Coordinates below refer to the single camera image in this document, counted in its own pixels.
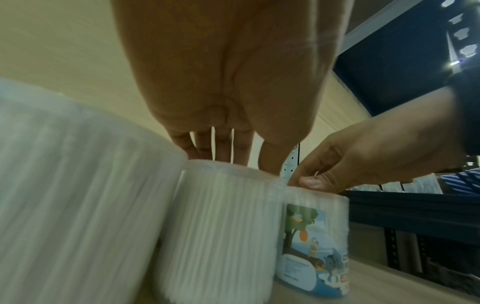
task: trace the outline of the plastic container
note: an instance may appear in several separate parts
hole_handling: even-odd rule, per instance
[[[268,302],[285,188],[255,169],[187,162],[158,258],[161,302]]]
[[[0,79],[0,303],[131,303],[187,156]]]
[[[347,294],[348,198],[288,187],[284,202],[277,278],[319,296]]]

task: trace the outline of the printed label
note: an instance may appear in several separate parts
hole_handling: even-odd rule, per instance
[[[288,204],[277,276],[317,295],[340,297],[349,291],[347,248],[338,248],[325,229],[323,211]]]

